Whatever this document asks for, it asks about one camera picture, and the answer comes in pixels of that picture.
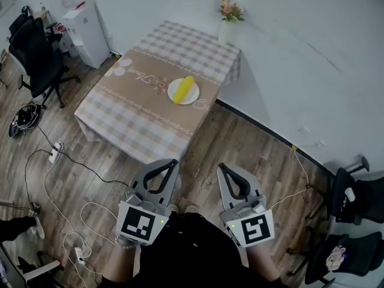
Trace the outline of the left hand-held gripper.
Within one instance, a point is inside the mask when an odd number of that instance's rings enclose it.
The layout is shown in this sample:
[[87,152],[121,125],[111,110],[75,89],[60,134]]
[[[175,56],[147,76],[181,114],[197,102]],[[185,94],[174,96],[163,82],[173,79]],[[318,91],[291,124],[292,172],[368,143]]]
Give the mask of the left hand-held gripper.
[[[133,178],[126,199],[119,203],[116,233],[142,245],[151,245],[165,228],[173,189],[179,175],[176,159],[161,159],[144,165]],[[153,179],[160,184],[151,186]]]

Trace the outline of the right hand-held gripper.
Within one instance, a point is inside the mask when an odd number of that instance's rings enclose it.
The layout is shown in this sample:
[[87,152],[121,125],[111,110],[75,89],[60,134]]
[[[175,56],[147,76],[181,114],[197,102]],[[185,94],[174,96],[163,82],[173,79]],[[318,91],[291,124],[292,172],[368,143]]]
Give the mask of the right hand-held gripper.
[[274,239],[272,211],[266,208],[257,178],[226,163],[218,165],[217,175],[224,207],[220,218],[235,244],[247,248]]

